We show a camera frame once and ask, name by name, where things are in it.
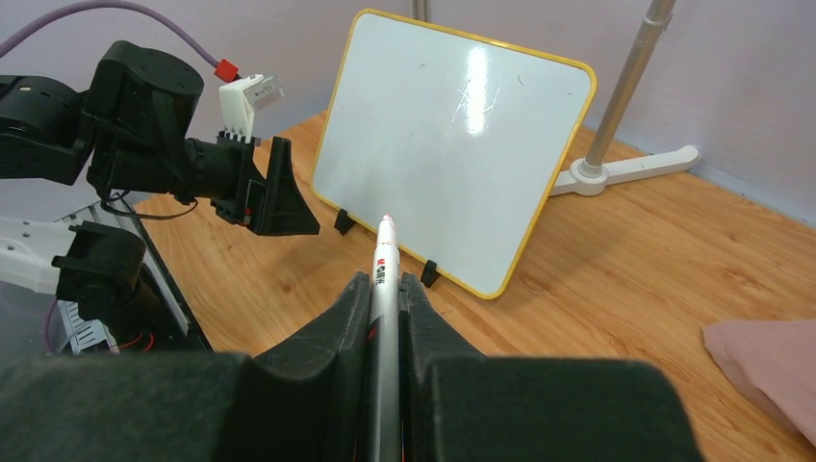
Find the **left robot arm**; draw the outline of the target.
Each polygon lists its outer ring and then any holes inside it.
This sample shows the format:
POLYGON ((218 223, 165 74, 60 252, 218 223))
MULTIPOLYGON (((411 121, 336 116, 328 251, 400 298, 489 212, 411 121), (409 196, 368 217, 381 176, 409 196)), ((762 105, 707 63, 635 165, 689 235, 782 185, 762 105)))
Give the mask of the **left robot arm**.
MULTIPOLYGON (((292 145, 274 138, 266 172, 253 157, 258 109, 277 99, 262 74, 219 90, 223 119, 212 142, 188 136, 204 89, 200 74, 165 52, 115 42, 83 92, 51 78, 1 79, 1 175, 71 185, 85 175, 110 208, 114 191, 211 202, 224 221, 258 236, 316 235, 319 222, 293 174, 292 145)), ((77 304, 87 320, 133 336, 166 308, 141 273, 145 243, 84 221, 1 220, 3 281, 77 304)))

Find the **red white marker pen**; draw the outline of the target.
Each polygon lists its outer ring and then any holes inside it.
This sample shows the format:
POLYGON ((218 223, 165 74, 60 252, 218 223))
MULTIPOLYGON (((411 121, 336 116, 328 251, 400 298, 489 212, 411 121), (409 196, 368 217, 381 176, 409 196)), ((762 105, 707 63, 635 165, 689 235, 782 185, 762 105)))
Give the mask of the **red white marker pen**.
POLYGON ((395 221, 382 217, 376 235, 370 293, 370 461, 402 459, 398 292, 400 256, 395 221))

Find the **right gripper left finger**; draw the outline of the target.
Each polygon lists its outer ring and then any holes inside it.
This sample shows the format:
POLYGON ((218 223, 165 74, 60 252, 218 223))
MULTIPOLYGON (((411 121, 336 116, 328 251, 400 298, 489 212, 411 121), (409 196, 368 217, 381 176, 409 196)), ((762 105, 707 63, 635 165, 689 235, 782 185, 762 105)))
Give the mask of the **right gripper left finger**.
POLYGON ((370 277, 280 344, 46 356, 1 371, 5 461, 358 461, 370 277))

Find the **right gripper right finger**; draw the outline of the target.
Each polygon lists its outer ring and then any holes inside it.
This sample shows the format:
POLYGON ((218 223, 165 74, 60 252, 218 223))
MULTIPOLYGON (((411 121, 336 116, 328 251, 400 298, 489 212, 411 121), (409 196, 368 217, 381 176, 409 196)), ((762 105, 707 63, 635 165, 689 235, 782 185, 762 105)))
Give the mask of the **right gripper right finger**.
POLYGON ((665 373, 632 359, 489 356, 399 283, 409 461, 701 461, 665 373))

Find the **yellow framed whiteboard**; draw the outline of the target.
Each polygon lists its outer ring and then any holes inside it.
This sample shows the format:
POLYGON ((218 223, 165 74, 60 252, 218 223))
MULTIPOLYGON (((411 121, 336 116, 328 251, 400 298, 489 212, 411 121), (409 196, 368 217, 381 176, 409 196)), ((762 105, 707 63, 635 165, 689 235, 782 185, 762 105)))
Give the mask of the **yellow framed whiteboard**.
POLYGON ((519 263, 593 102, 586 63, 374 9, 354 17, 316 197, 482 298, 519 263))

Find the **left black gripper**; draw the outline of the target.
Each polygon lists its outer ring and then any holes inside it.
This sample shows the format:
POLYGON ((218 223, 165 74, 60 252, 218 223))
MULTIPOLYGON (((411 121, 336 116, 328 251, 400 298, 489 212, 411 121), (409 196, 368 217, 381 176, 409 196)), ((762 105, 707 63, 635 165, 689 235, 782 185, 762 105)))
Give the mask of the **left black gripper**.
POLYGON ((254 164, 255 148, 261 140, 221 130, 216 146, 227 172, 226 192, 210 203, 218 217, 261 236, 317 235, 320 225, 296 184, 293 171, 292 142, 273 137, 267 177, 254 164))

